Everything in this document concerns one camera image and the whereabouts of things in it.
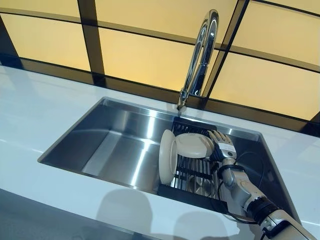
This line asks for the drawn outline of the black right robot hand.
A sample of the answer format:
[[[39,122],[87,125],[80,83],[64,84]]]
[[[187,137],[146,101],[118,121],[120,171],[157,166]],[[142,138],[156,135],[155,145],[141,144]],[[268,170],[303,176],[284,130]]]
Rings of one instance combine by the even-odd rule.
[[[214,142],[215,158],[222,162],[226,158],[237,159],[237,152],[232,140],[227,134],[223,134],[218,130],[208,130],[210,139]]]

